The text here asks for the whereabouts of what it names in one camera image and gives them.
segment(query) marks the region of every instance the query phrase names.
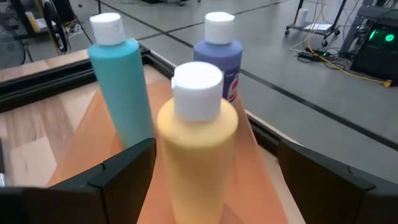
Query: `teal bottle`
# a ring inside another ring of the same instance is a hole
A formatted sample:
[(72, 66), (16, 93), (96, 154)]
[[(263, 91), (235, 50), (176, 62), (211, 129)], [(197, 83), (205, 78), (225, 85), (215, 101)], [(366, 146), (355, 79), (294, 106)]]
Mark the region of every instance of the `teal bottle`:
[(126, 149), (154, 138), (138, 42), (126, 38), (117, 13), (92, 16), (90, 22), (96, 43), (88, 55), (121, 144)]

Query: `white cap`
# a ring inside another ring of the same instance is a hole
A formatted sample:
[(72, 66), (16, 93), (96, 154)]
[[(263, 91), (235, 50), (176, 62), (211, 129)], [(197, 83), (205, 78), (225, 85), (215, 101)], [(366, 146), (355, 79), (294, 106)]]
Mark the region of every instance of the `white cap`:
[(185, 121), (211, 121), (220, 113), (223, 73), (206, 62), (175, 68), (172, 78), (174, 113)]
[(235, 16), (226, 12), (211, 12), (205, 16), (205, 41), (211, 44), (232, 42)]
[(107, 12), (90, 17), (96, 43), (100, 45), (116, 45), (126, 40), (121, 16)]

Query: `plastic bottle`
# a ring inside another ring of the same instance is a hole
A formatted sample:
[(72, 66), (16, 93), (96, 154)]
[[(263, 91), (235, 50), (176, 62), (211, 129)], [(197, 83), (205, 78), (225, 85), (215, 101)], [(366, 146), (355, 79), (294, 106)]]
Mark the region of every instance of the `plastic bottle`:
[(205, 62), (174, 71), (174, 97), (157, 116), (178, 224), (220, 224), (238, 115), (222, 99), (223, 74)]
[(117, 13), (91, 16), (90, 22), (96, 44), (88, 55), (122, 145), (154, 138), (138, 42), (126, 38)]
[(238, 73), (242, 61), (242, 45), (233, 40), (234, 16), (211, 12), (205, 16), (205, 39), (193, 48), (194, 61), (216, 65), (224, 73), (223, 98), (234, 104), (238, 94)]

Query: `label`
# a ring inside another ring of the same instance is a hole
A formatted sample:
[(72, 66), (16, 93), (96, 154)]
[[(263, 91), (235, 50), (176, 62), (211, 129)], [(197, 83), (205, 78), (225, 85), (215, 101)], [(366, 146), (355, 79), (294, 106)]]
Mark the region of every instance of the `label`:
[(223, 85), (223, 98), (228, 100), (232, 105), (235, 104), (236, 97), (238, 96), (238, 74), (239, 67), (223, 71), (224, 85)]

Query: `black frame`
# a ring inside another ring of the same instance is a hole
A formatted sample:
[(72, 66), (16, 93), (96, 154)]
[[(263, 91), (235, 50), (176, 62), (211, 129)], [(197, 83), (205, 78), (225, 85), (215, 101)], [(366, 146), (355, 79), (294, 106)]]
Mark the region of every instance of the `black frame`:
[[(143, 46), (141, 46), (141, 58), (144, 65), (151, 65), (168, 79), (173, 77), (174, 65)], [(2, 82), (0, 83), (0, 113), (95, 81), (91, 63), (86, 59)], [(248, 118), (258, 144), (276, 155), (279, 143), (285, 138), (258, 120), (250, 116)]]

